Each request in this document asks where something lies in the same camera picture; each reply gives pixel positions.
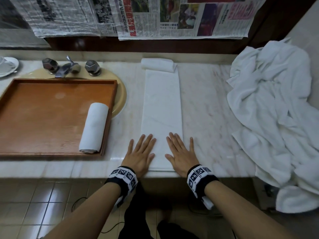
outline beige sink basin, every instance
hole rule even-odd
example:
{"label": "beige sink basin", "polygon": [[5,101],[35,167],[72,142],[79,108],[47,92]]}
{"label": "beige sink basin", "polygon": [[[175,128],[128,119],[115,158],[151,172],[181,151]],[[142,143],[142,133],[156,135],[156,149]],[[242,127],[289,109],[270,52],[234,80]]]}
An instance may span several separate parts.
{"label": "beige sink basin", "polygon": [[[116,116],[123,109],[126,103],[126,87],[122,80],[114,75],[112,72],[101,68],[102,72],[99,76],[91,76],[85,70],[84,66],[81,65],[81,70],[78,74],[68,74],[64,79],[90,79],[90,80],[117,80],[117,92],[115,96],[114,107],[112,111],[112,117]],[[24,79],[56,79],[54,75],[50,74],[44,68],[34,70],[30,73],[20,76]]]}

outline hand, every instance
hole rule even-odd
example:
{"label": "hand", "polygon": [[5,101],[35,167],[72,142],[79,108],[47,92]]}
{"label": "hand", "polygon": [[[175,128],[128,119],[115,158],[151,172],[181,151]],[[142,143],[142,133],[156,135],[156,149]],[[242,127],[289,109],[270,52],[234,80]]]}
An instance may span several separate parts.
{"label": "hand", "polygon": [[165,154],[165,157],[173,165],[173,169],[182,177],[187,177],[188,170],[199,164],[199,161],[194,152],[194,141],[190,138],[189,151],[185,148],[184,143],[177,133],[169,133],[169,137],[166,137],[169,148],[174,156]]}
{"label": "hand", "polygon": [[154,144],[156,142],[156,138],[152,141],[153,135],[150,134],[146,140],[143,142],[145,135],[143,134],[133,151],[133,143],[134,140],[130,140],[129,148],[127,150],[127,154],[124,157],[124,160],[121,166],[127,166],[134,170],[136,177],[140,178],[145,175],[148,171],[148,167],[152,162],[155,154],[150,154],[152,151]]}

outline black and white wristband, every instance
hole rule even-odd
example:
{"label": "black and white wristband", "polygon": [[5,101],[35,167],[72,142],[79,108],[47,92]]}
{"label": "black and white wristband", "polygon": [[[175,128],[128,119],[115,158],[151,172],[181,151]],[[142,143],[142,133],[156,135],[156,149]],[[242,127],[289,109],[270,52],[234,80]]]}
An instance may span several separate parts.
{"label": "black and white wristband", "polygon": [[118,208],[123,204],[125,198],[135,189],[138,184],[138,179],[133,169],[120,166],[115,169],[105,181],[105,183],[109,182],[116,183],[121,187],[120,197],[114,205],[114,207]]}
{"label": "black and white wristband", "polygon": [[187,173],[187,184],[194,193],[196,198],[199,198],[207,209],[213,207],[213,203],[205,196],[204,189],[211,181],[218,180],[213,175],[213,172],[200,164],[192,167]]}

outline newspaper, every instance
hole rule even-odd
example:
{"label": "newspaper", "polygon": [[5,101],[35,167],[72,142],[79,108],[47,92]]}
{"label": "newspaper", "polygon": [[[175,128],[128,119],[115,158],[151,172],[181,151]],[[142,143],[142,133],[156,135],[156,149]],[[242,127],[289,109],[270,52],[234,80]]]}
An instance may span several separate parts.
{"label": "newspaper", "polygon": [[0,0],[0,47],[49,48],[37,38],[9,0]]}
{"label": "newspaper", "polygon": [[241,39],[266,0],[109,0],[120,40]]}
{"label": "newspaper", "polygon": [[39,38],[117,36],[108,0],[10,0]]}

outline black pants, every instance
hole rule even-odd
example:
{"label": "black pants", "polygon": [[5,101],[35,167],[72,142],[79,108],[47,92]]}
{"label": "black pants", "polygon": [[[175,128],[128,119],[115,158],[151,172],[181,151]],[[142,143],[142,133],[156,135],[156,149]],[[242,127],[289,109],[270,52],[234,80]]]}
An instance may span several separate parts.
{"label": "black pants", "polygon": [[[150,230],[146,223],[145,212],[146,212],[147,201],[143,194],[135,194],[124,214],[124,227],[121,230],[118,239],[152,239]],[[179,225],[174,223],[167,223],[161,221],[157,230],[161,239],[199,239],[193,233],[182,229]]]}

